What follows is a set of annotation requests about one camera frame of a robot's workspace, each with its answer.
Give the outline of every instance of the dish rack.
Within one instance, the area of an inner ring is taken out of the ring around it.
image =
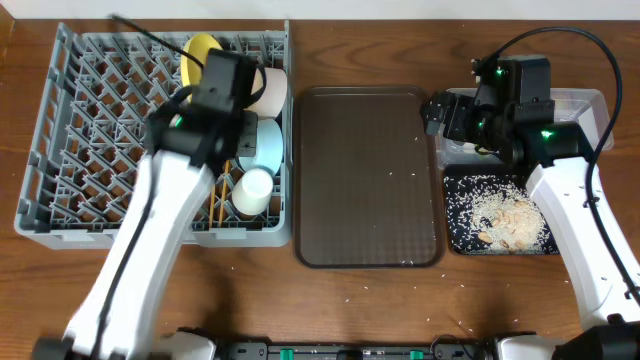
[[[291,78],[284,31],[206,32],[225,50],[249,55]],[[199,32],[155,33],[182,48]],[[138,33],[77,35],[60,24],[23,179],[16,231],[54,249],[109,248],[126,214],[144,154],[144,118],[180,85],[180,55]],[[244,217],[222,201],[243,174],[234,160],[184,234],[206,247],[282,246],[291,234],[289,84],[282,117],[284,161],[265,212]],[[221,209],[223,220],[218,222]],[[215,221],[209,227],[209,217]]]

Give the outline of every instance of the white backdrop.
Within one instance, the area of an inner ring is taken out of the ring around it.
[[[639,20],[640,0],[0,0],[14,18]]]

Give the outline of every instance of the green connector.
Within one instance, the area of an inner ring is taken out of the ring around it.
[[[280,360],[293,360],[293,350],[291,349],[280,350]]]
[[[423,360],[424,359],[424,353],[422,351],[419,351],[419,350],[411,350],[411,352],[409,353],[409,358],[411,360]]]

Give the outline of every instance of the yellow plate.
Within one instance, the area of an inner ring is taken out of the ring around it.
[[[205,64],[209,49],[212,48],[222,50],[222,46],[218,44],[213,36],[209,34],[196,34],[187,41],[183,50]],[[180,57],[180,73],[182,86],[197,85],[200,83],[200,79],[202,78],[202,70],[200,70],[200,66],[193,62],[193,60],[189,60],[184,55]]]

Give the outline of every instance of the table surface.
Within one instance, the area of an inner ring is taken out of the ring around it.
[[[27,358],[43,334],[60,335],[98,274],[106,251],[52,251],[13,230],[15,205],[58,21],[19,20],[0,70],[0,358]],[[67,21],[76,32],[114,31],[106,21]],[[143,21],[153,31],[282,29],[281,21]],[[294,84],[415,84],[432,92],[471,87],[469,59],[535,21],[293,21]],[[599,163],[610,205],[640,251],[640,23],[577,22],[618,58],[624,104],[615,147]],[[596,46],[543,34],[510,51],[543,53],[553,86],[596,88],[613,105],[614,79]],[[461,257],[430,269],[312,270],[281,248],[184,247],[169,278],[157,332],[204,326],[230,338],[274,342],[426,343],[437,334],[478,338],[533,330],[581,332],[560,256]]]

